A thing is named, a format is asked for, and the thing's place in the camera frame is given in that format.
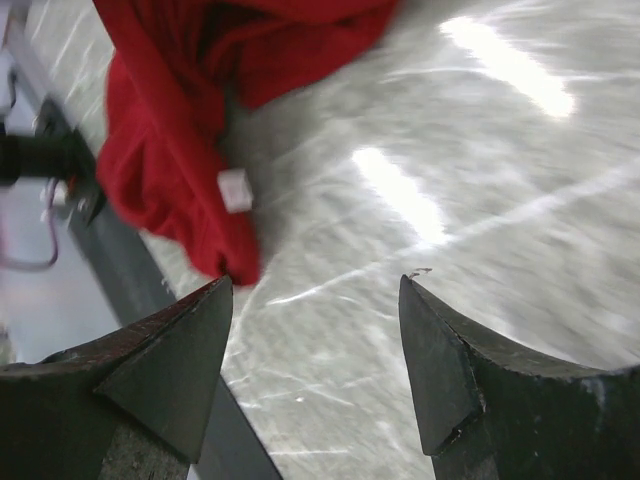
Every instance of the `purple cable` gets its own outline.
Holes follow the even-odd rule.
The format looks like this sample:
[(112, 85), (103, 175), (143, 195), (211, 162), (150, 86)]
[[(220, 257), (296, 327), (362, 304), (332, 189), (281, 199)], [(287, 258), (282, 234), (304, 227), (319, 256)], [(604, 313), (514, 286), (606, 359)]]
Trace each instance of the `purple cable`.
[(53, 245), (53, 253), (49, 260), (44, 262), (29, 262), (24, 260), (15, 260), (13, 258), (7, 258), (0, 256), (0, 268), (8, 268), (10, 270), (17, 270), (20, 272), (42, 272), (53, 267), (58, 261), (58, 255), (60, 253), (60, 247), (58, 246), (58, 235), (56, 233), (56, 226), (53, 219), (53, 201), (56, 195), (56, 187), (58, 186), (58, 180), (51, 180), (49, 182), (49, 190), (47, 192), (47, 226), (49, 228), (49, 235), (51, 237), (51, 243)]

